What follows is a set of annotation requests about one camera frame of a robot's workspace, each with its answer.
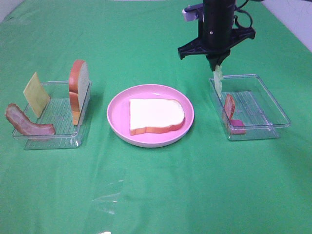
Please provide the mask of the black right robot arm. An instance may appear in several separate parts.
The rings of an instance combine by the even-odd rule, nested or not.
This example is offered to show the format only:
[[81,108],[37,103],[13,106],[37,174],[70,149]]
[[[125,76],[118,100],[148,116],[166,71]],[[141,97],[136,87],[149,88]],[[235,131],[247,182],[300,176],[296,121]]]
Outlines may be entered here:
[[186,21],[198,20],[196,39],[178,48],[180,59],[189,55],[205,55],[210,69],[214,72],[224,59],[230,55],[231,48],[245,39],[254,39],[255,30],[241,26],[235,11],[249,15],[237,6],[235,0],[204,0],[182,10]]

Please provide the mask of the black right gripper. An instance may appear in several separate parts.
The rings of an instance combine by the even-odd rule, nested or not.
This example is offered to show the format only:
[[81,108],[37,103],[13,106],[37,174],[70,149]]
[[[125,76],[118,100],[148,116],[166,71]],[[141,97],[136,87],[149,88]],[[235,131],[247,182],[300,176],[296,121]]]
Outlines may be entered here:
[[178,48],[180,59],[188,55],[205,54],[212,72],[230,55],[231,48],[245,39],[254,39],[255,30],[252,27],[218,28],[212,31],[204,22],[198,22],[198,37]]

